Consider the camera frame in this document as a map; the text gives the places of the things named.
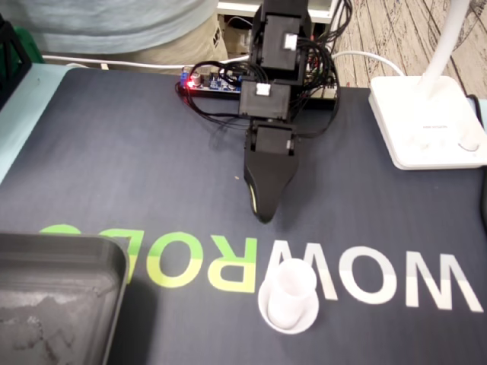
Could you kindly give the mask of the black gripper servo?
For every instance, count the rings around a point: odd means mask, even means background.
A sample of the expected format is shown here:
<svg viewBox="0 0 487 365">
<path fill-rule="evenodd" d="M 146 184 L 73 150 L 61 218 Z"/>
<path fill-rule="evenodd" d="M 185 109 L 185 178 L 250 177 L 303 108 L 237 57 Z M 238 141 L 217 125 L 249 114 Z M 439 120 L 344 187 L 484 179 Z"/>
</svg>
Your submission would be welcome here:
<svg viewBox="0 0 487 365">
<path fill-rule="evenodd" d="M 246 132 L 244 179 L 252 212 L 261 223 L 273 219 L 285 187 L 298 170 L 296 137 L 295 127 L 281 122 L 254 122 Z"/>
</svg>

